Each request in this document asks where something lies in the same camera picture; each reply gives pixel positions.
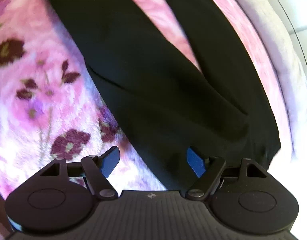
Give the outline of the pink floral blanket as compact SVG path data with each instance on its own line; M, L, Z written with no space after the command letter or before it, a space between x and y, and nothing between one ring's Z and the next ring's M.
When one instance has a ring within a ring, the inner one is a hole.
M166 0L132 0L192 64L189 40ZM257 72L269 64L234 0L212 0ZM49 0L0 0L0 194L7 197L55 158L79 161L118 146L109 176L118 190L167 189L137 153L93 82L81 51Z

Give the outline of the white striped quilt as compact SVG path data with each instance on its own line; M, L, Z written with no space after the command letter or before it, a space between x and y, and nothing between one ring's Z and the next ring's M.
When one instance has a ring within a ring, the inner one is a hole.
M307 84L300 59L268 0L236 0L254 25L275 68L288 114L293 155L307 155Z

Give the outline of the black trousers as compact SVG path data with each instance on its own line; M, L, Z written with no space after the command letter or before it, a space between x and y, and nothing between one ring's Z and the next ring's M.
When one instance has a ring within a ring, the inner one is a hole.
M186 161L268 168L278 127L244 45L212 0L166 0L183 28L192 64L132 0L49 0L87 70L137 153L170 190L197 179Z

